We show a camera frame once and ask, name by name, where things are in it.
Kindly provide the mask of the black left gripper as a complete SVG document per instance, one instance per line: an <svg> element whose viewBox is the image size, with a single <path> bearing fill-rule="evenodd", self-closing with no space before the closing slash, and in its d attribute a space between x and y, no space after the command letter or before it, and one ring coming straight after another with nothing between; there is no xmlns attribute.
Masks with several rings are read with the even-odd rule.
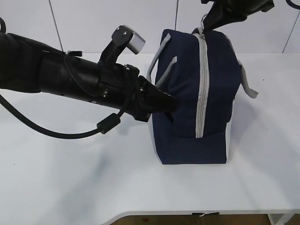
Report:
<svg viewBox="0 0 300 225"><path fill-rule="evenodd" d="M115 64L99 79L100 94L96 104L117 109L116 116L124 114L137 121L147 122L150 113L172 113L176 110L176 98L163 92L130 64Z"/></svg>

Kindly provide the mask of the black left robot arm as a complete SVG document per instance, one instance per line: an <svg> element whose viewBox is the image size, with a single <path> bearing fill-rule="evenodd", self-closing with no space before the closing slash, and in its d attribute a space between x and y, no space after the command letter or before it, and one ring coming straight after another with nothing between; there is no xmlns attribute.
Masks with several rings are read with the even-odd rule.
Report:
<svg viewBox="0 0 300 225"><path fill-rule="evenodd" d="M179 104L134 66L115 63L103 67L12 33L0 35L0 87L123 109L144 122L152 113L173 113Z"/></svg>

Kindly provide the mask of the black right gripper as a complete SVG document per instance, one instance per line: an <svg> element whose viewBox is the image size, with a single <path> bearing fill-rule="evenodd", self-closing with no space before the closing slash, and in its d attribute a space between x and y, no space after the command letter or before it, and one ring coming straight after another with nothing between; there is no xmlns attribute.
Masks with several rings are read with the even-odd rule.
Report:
<svg viewBox="0 0 300 225"><path fill-rule="evenodd" d="M272 0L213 0L204 18L204 30L214 30L230 23L242 22L256 12L268 12L274 8Z"/></svg>

